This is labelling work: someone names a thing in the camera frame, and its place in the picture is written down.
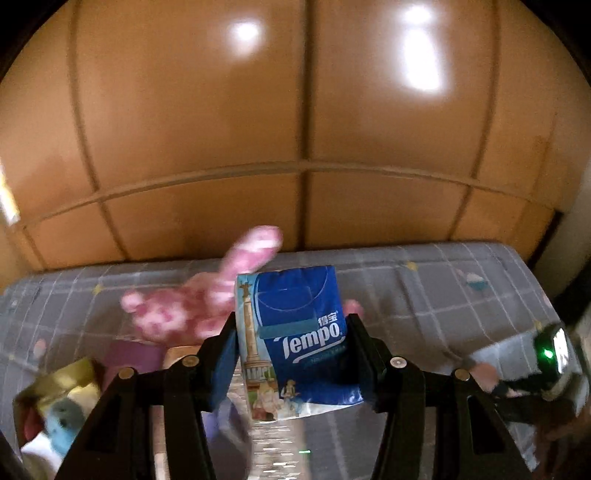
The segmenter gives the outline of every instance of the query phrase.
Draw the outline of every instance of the stuffed animal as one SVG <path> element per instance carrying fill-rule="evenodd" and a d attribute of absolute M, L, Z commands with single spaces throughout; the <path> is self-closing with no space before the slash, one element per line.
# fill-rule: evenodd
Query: stuffed animal
<path fill-rule="evenodd" d="M 166 346 L 196 345 L 217 335 L 234 310 L 236 276 L 253 273 L 281 248 L 276 226 L 258 226 L 228 251 L 217 273 L 198 273 L 179 288 L 161 288 L 146 295 L 128 290 L 121 298 L 134 325 L 145 340 Z M 355 300 L 343 305 L 345 315 L 363 309 Z"/>

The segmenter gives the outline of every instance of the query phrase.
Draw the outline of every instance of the cartoon illustration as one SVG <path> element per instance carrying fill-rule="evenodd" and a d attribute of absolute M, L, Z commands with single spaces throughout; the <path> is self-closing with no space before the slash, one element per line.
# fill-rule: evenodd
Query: cartoon illustration
<path fill-rule="evenodd" d="M 259 384 L 256 400 L 252 404 L 252 418 L 255 420 L 277 420 L 277 411 L 283 407 L 283 400 L 266 381 Z"/>
<path fill-rule="evenodd" d="M 299 394 L 299 392 L 296 392 L 295 380 L 288 380 L 285 383 L 285 387 L 281 390 L 281 396 L 285 401 L 285 406 L 287 406 L 289 410 L 295 412 L 297 417 L 300 416 L 301 406 L 304 403 L 301 397 L 298 397 Z"/>

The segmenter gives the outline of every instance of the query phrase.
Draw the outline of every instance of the tempo tissue pack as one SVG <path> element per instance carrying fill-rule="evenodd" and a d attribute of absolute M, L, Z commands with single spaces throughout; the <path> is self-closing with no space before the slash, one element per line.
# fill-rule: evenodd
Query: tempo tissue pack
<path fill-rule="evenodd" d="M 238 275 L 236 327 L 252 418 L 289 419 L 362 401 L 334 267 Z"/>

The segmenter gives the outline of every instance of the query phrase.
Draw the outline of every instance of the mattress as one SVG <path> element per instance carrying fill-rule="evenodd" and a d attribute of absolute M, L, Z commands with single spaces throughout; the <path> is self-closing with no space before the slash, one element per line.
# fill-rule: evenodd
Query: mattress
<path fill-rule="evenodd" d="M 495 365 L 502 378 L 524 377 L 535 357 L 519 334 L 536 322 L 558 321 L 531 271 L 501 244 L 285 253 L 265 270 L 322 264 L 336 267 L 342 299 L 363 305 L 370 335 L 423 370 L 450 373 L 477 356 Z M 198 260 L 91 266 L 34 275 L 9 286 L 0 297 L 0 420 L 11 446 L 17 448 L 12 399 L 38 371 L 54 371 L 83 356 L 101 359 L 113 338 L 133 335 L 119 307 L 127 288 L 177 286 L 218 265 L 219 260 Z M 37 364 L 32 349 L 39 339 L 47 342 L 48 352 Z M 240 403 L 240 377 L 235 378 L 232 395 Z M 359 405 L 258 426 L 252 432 L 254 476 L 369 478 L 384 424 L 384 415 Z M 434 428 L 434 412 L 428 411 L 421 467 L 425 478 L 431 475 Z M 509 431 L 533 468 L 534 429 L 514 423 Z"/>

